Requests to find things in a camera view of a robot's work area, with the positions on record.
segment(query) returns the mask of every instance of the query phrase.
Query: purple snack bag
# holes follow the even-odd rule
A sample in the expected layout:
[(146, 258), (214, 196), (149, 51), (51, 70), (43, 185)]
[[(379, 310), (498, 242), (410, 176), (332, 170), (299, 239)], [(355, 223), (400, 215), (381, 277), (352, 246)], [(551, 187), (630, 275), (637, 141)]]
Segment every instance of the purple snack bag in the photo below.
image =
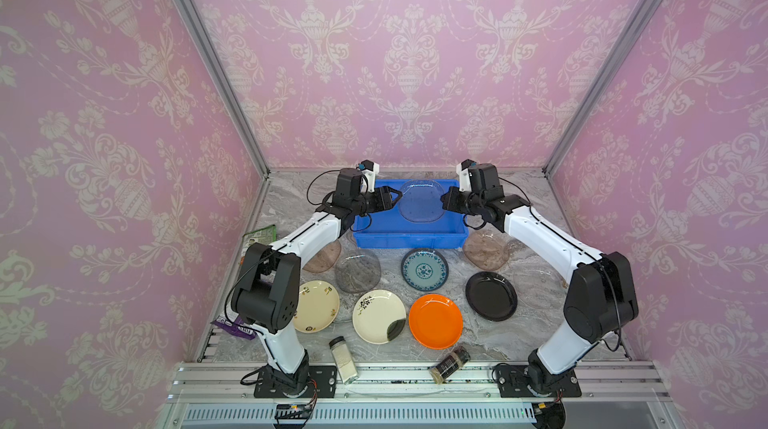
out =
[[(234, 322), (238, 325), (245, 325), (245, 322), (240, 318), (240, 316), (237, 316)], [(224, 317), (224, 313), (219, 314), (219, 317), (217, 317), (215, 321), (211, 322), (211, 324), (215, 325), (217, 328), (224, 329), (227, 333), (232, 334), (236, 338), (244, 338), (249, 340), (256, 338), (256, 332), (248, 328), (241, 328), (236, 325), (232, 325)]]

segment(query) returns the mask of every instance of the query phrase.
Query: black plate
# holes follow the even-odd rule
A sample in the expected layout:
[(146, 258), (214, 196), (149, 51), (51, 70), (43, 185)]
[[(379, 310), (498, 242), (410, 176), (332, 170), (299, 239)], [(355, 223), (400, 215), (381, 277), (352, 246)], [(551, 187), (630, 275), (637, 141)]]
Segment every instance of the black plate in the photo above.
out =
[(518, 309), (518, 294), (512, 284), (495, 272), (478, 272), (467, 281), (467, 302), (489, 321), (506, 321)]

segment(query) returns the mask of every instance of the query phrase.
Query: orange plate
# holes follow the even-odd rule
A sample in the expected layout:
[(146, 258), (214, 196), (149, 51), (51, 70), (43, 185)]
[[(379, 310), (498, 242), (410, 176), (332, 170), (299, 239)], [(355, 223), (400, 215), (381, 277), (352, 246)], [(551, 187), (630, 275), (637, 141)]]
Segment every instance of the orange plate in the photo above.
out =
[(408, 314), (413, 337), (430, 349), (452, 347), (462, 337), (464, 320), (454, 301), (440, 294), (418, 298)]

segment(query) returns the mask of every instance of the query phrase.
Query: blue plastic bin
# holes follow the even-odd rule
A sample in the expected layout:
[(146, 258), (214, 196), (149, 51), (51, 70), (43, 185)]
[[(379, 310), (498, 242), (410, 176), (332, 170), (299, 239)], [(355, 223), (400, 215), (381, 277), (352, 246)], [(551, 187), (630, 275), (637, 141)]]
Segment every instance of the blue plastic bin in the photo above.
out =
[[(400, 189), (410, 179), (385, 178), (377, 179), (376, 187), (389, 185)], [(444, 192), (452, 185), (458, 187), (458, 181), (453, 179), (439, 179)], [(428, 247), (432, 249), (456, 249), (464, 245), (469, 236), (469, 229), (462, 221), (462, 215), (448, 212), (434, 223), (411, 223), (400, 215), (397, 206), (395, 208), (371, 214), (371, 226), (368, 229), (360, 229), (368, 225), (367, 217), (358, 217), (352, 228), (357, 245), (368, 249), (414, 249)]]

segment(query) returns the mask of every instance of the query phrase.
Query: plate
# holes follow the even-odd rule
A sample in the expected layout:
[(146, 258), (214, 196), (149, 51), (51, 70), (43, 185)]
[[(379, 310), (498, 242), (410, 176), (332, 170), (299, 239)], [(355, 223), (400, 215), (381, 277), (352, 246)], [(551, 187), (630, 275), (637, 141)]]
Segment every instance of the plate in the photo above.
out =
[(446, 349), (462, 337), (464, 320), (454, 301), (440, 294), (427, 294), (411, 306), (408, 318), (413, 337), (424, 347)]
[(379, 258), (368, 249), (355, 249), (336, 263), (336, 285), (349, 294), (360, 294), (372, 290), (382, 278)]
[(406, 327), (406, 306), (385, 289), (366, 292), (352, 309), (352, 326), (365, 342), (386, 344)]
[(293, 327), (299, 332), (327, 328), (339, 314), (339, 291), (325, 281), (309, 281), (299, 287), (299, 306)]
[(325, 272), (333, 267), (336, 260), (339, 259), (340, 254), (341, 243), (337, 239), (326, 245), (320, 251), (317, 251), (317, 254), (304, 264), (303, 269), (314, 274)]
[(512, 280), (514, 280), (514, 287), (520, 290), (520, 301), (523, 304), (533, 309), (563, 307), (568, 285), (552, 266), (515, 267)]
[(509, 236), (484, 229), (472, 232), (464, 242), (464, 255), (482, 271), (499, 270), (509, 260)]
[(420, 291), (434, 291), (446, 283), (448, 262), (435, 249), (413, 249), (400, 264), (402, 278)]
[(518, 294), (512, 284), (495, 272), (478, 272), (467, 281), (467, 302), (473, 311), (489, 321), (506, 321), (518, 308)]
[(444, 190), (439, 182), (431, 179), (413, 179), (400, 188), (401, 199), (397, 207), (400, 215), (411, 223), (434, 223), (446, 210), (442, 208), (440, 196)]

